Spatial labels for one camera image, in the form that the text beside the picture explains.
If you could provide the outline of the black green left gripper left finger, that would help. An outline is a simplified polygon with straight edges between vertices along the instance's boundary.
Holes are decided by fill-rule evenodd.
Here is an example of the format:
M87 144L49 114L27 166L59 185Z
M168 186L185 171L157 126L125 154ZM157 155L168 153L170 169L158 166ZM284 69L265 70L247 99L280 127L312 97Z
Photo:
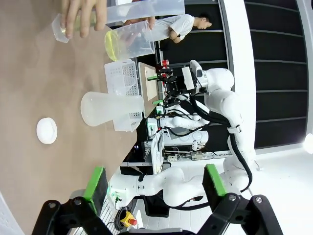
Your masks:
M88 235L111 235L112 232L100 219L108 181L104 167L97 166L82 196L61 204L46 201L35 223L34 235L68 235L74 228L82 227Z

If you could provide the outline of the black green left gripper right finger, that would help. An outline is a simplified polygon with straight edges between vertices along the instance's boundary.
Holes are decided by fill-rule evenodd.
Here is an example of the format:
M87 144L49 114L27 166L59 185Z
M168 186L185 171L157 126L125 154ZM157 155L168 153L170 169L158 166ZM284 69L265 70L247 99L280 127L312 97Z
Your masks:
M282 235L269 200L254 195L249 200L227 193L214 164L204 168L202 185L212 210L199 235L223 235L230 224L239 224L247 235Z

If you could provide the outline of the person's left hand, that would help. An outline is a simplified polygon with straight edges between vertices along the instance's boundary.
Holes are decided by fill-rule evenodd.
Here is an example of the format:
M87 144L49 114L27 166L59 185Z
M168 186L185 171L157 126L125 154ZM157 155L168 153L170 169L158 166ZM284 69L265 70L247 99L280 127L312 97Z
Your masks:
M138 23L138 22L144 22L144 21L148 22L149 29L152 30L154 25L155 25L156 19L155 19L154 16L152 16L152 17L145 17L145 18L130 19L130 20L126 20L123 23L123 26L127 26L127 25L130 25L130 24L135 24L135 23Z

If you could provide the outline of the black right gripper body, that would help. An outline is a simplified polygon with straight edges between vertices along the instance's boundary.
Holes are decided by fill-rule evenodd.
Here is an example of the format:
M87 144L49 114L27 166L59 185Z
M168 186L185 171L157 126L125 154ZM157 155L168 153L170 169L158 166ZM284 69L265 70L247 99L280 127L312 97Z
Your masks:
M165 82L167 94L173 97L177 97L180 94L195 94L196 88L187 89L184 77L170 76Z

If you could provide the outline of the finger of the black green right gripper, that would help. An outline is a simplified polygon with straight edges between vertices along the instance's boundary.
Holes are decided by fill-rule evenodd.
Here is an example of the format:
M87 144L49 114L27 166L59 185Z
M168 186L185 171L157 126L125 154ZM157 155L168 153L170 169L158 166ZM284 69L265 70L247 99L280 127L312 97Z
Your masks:
M173 94L174 94L173 91L167 91L167 92L165 92L165 98L164 99L153 101L153 104L154 105L159 104L163 107L172 107L175 105L179 105L181 103L181 101L176 96L173 96Z
M149 76L148 81L158 80L161 82L174 82L176 76L173 75L173 69L158 69L155 75Z

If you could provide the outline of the person's right hand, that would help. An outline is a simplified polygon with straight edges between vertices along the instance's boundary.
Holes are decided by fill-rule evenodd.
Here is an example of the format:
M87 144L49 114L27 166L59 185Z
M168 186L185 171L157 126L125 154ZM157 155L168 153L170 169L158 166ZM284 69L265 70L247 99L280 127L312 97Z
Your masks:
M65 29L65 36L71 39L77 17L80 15L80 37L85 38L89 34L91 25L91 13L95 10L95 31L104 29L107 22L106 0L62 0L61 1L60 27Z

